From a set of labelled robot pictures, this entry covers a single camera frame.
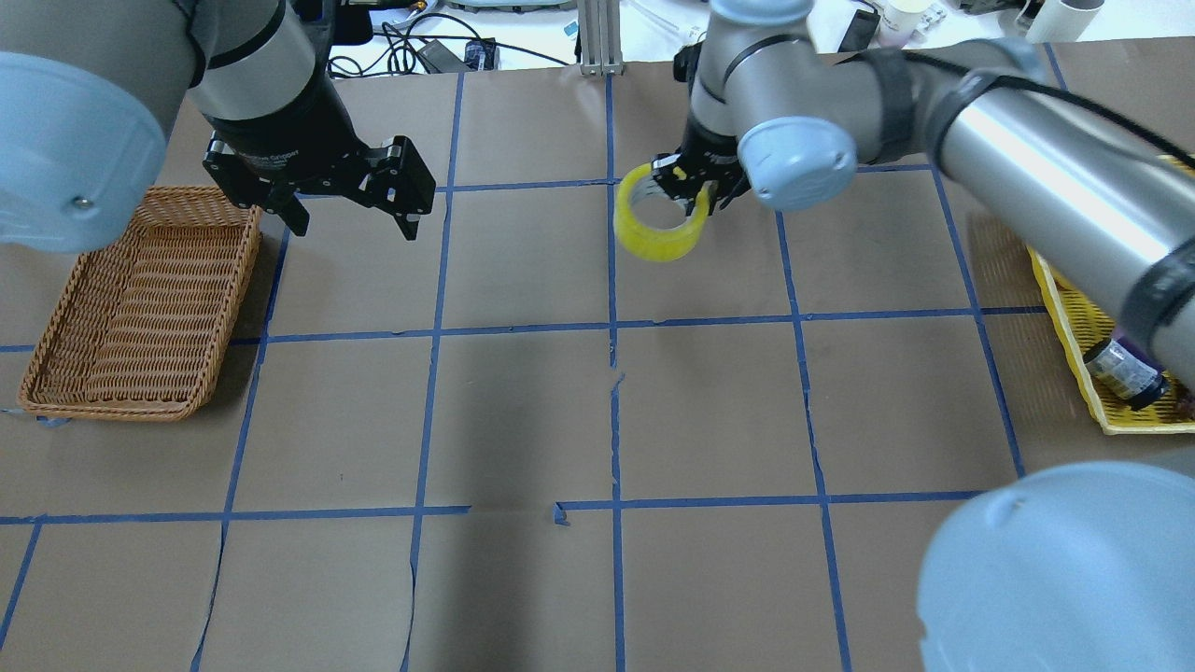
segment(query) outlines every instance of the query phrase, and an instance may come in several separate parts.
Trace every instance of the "bottle label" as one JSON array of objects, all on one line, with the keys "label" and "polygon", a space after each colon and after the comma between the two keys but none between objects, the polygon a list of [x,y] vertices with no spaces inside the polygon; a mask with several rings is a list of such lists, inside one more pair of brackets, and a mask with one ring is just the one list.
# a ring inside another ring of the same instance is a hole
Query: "bottle label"
[{"label": "bottle label", "polygon": [[1158,377],[1157,369],[1133,356],[1133,353],[1116,341],[1108,343],[1102,353],[1087,362],[1087,371],[1122,399],[1140,395]]}]

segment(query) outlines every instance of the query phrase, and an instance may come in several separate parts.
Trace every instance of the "yellow object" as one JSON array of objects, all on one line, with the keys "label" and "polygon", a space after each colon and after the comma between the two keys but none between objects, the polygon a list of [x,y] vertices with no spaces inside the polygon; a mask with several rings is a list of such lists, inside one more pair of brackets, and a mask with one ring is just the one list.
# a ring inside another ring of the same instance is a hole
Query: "yellow object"
[{"label": "yellow object", "polygon": [[626,173],[618,185],[614,198],[614,237],[626,251],[649,262],[673,262],[687,255],[701,237],[701,228],[710,212],[710,194],[703,189],[697,195],[693,214],[679,226],[652,228],[635,216],[633,206],[642,198],[661,191],[651,191],[651,165]]},{"label": "yellow object", "polygon": [[[1185,166],[1163,157],[1195,177]],[[1115,323],[1081,292],[1065,281],[1041,255],[1029,250],[1034,276],[1046,299],[1046,310],[1054,322],[1054,331],[1066,350],[1066,364],[1079,383],[1079,392],[1087,402],[1091,417],[1104,434],[1195,434],[1195,421],[1175,413],[1176,380],[1166,373],[1170,391],[1153,404],[1134,411],[1102,384],[1096,384],[1083,364],[1083,354],[1111,334]]]}]

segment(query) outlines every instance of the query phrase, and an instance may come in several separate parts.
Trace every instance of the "white floor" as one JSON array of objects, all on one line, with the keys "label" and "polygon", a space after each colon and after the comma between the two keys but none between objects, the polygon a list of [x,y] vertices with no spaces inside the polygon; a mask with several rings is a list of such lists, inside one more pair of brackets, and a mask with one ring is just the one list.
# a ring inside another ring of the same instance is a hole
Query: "white floor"
[{"label": "white floor", "polygon": [[[441,11],[462,18],[485,37],[541,51],[563,61],[574,61],[574,37],[566,31],[576,22],[577,11],[544,10],[515,14],[511,12]],[[956,8],[957,0],[937,0],[946,18],[929,35],[911,44],[932,48],[955,44],[976,37],[1018,35],[1013,28],[1016,10],[972,17]],[[864,5],[858,0],[816,0],[809,28],[819,50],[835,51],[851,17]],[[705,30],[709,4],[700,0],[621,0],[623,57],[625,61],[670,60],[680,47],[695,39]],[[382,18],[400,22],[405,10],[375,12],[376,23]],[[449,20],[431,18],[419,23],[416,35],[467,35],[462,26]],[[1107,0],[1104,7],[1084,31],[1080,41],[1119,39],[1128,37],[1173,37],[1195,35],[1195,2],[1191,0]],[[446,41],[458,55],[464,54],[465,41]],[[367,65],[385,50],[386,42],[375,38],[363,47],[338,47],[333,54],[353,56]],[[502,50],[502,69],[539,68],[552,63],[511,49]]]}]

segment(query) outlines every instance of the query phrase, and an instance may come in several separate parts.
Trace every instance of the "grid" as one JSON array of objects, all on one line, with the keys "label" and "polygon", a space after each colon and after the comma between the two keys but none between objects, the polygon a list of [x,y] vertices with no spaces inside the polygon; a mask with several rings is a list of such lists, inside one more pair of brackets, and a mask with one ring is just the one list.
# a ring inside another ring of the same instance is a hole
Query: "grid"
[{"label": "grid", "polygon": [[[1053,50],[1048,49],[1052,66],[1061,80],[1061,73],[1054,60]],[[431,447],[433,413],[440,359],[440,343],[445,337],[477,336],[510,332],[547,332],[547,331],[608,331],[611,342],[609,364],[612,369],[618,369],[618,341],[619,332],[635,329],[668,329],[673,326],[698,326],[698,325],[728,325],[728,324],[791,324],[793,334],[793,356],[799,369],[802,386],[801,403],[807,422],[810,445],[810,458],[814,466],[816,482],[816,494],[793,496],[725,496],[725,497],[675,497],[675,499],[624,499],[621,493],[621,465],[620,465],[620,385],[619,379],[609,393],[609,422],[611,422],[611,476],[612,490],[609,499],[592,501],[562,501],[557,502],[557,523],[568,524],[569,512],[582,511],[608,511],[612,514],[613,548],[611,549],[611,561],[613,563],[614,584],[612,586],[614,599],[614,655],[617,668],[621,672],[626,670],[626,633],[624,624],[624,587],[623,587],[623,512],[627,509],[660,509],[660,508],[699,508],[699,507],[743,507],[743,506],[811,506],[819,507],[821,515],[821,527],[825,544],[825,555],[828,568],[826,580],[829,585],[833,601],[834,622],[838,636],[838,647],[841,658],[841,666],[845,671],[852,670],[851,649],[846,627],[846,617],[842,606],[841,585],[838,572],[838,560],[834,545],[834,529],[831,517],[832,503],[865,503],[865,502],[931,502],[931,501],[962,501],[979,494],[975,490],[964,491],[908,491],[908,493],[854,493],[854,494],[831,494],[827,491],[825,475],[821,469],[816,423],[810,411],[810,374],[805,353],[804,326],[813,322],[832,320],[856,320],[856,319],[894,319],[894,318],[933,318],[933,317],[969,317],[974,320],[980,343],[985,356],[985,362],[991,378],[992,387],[999,405],[1000,417],[1009,444],[1009,458],[1018,476],[1025,474],[1025,468],[1021,457],[1016,432],[1009,413],[1007,402],[1000,374],[995,366],[991,343],[987,336],[985,318],[994,314],[1036,314],[1044,310],[1041,306],[1013,306],[1013,307],[981,307],[976,297],[975,286],[963,255],[963,248],[955,225],[950,203],[946,198],[943,179],[936,167],[926,164],[895,165],[895,166],[864,166],[860,172],[889,172],[889,171],[927,171],[931,173],[937,195],[945,216],[950,233],[954,253],[957,259],[960,273],[967,291],[968,306],[960,308],[937,310],[906,310],[906,311],[866,311],[866,312],[825,312],[805,313],[801,310],[801,304],[793,283],[792,263],[789,256],[788,230],[783,214],[776,215],[776,236],[779,239],[782,264],[785,273],[785,288],[790,311],[785,314],[759,314],[748,317],[725,318],[685,318],[668,320],[620,320],[618,317],[617,301],[617,263],[615,240],[613,236],[613,202],[617,177],[614,175],[614,91],[613,80],[605,83],[605,114],[606,114],[606,164],[605,177],[586,181],[560,181],[538,183],[505,183],[488,185],[460,185],[455,184],[456,154],[460,138],[461,100],[465,94],[465,77],[458,75],[455,91],[455,108],[453,114],[452,149],[448,167],[448,182],[439,189],[446,198],[446,218],[441,242],[440,270],[436,288],[435,320],[430,330],[409,330],[402,332],[375,331],[375,332],[336,332],[336,334],[304,334],[304,335],[278,335],[270,334],[270,322],[274,316],[274,307],[277,300],[278,286],[282,279],[282,270],[286,263],[287,245],[289,233],[284,233],[281,242],[281,251],[274,270],[272,285],[266,307],[266,314],[262,329],[262,335],[256,338],[239,338],[234,346],[257,346],[257,356],[253,364],[252,377],[249,387],[249,397],[245,405],[244,419],[240,424],[240,433],[237,444],[233,469],[228,482],[227,495],[222,511],[216,512],[191,512],[191,513],[143,513],[143,514],[91,514],[91,515],[36,515],[36,517],[4,517],[0,525],[27,526],[30,529],[29,543],[24,552],[20,569],[12,588],[11,597],[4,612],[4,621],[0,623],[0,647],[11,627],[14,611],[20,599],[22,587],[29,573],[29,567],[37,551],[38,538],[45,526],[50,525],[93,525],[110,523],[165,523],[165,521],[219,521],[221,524],[221,561],[223,544],[228,533],[228,525],[239,520],[296,520],[296,519],[345,519],[345,518],[382,518],[382,517],[409,517],[412,519],[412,538],[410,546],[410,566],[412,578],[418,580],[419,551],[423,521],[427,517],[440,515],[464,515],[470,511],[468,506],[427,506],[427,481],[428,465]],[[608,320],[592,323],[563,323],[563,324],[525,324],[525,325],[495,325],[483,328],[443,328],[443,304],[445,288],[448,271],[448,255],[452,239],[453,197],[456,193],[483,191],[483,190],[511,190],[511,189],[543,189],[543,188],[568,188],[582,185],[605,185],[607,198],[607,267],[608,267]],[[269,346],[274,343],[290,342],[314,342],[314,341],[353,341],[353,340],[381,340],[381,338],[415,338],[428,337],[431,342],[431,358],[428,369],[425,405],[423,411],[423,430],[421,438],[419,470],[417,481],[416,503],[410,507],[386,507],[386,508],[347,508],[347,509],[319,509],[319,511],[233,511],[237,496],[238,481],[240,476],[241,462],[245,444],[253,420],[253,405],[257,396],[257,387],[262,365],[265,361]],[[32,346],[16,344],[0,346],[0,353],[25,353],[31,352]],[[217,561],[217,585],[213,589],[212,600],[214,603],[219,589]],[[409,668],[410,640],[407,640],[407,655],[404,656],[400,670]],[[191,664],[191,670],[200,670],[202,664],[203,641]]]}]

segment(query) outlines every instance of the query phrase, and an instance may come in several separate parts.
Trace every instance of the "metal post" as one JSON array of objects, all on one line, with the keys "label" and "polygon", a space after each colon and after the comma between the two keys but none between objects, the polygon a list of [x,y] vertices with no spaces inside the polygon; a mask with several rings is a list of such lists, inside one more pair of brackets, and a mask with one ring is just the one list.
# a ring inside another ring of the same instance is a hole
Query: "metal post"
[{"label": "metal post", "polygon": [[581,74],[623,74],[618,0],[578,0],[577,24],[581,29]]}]

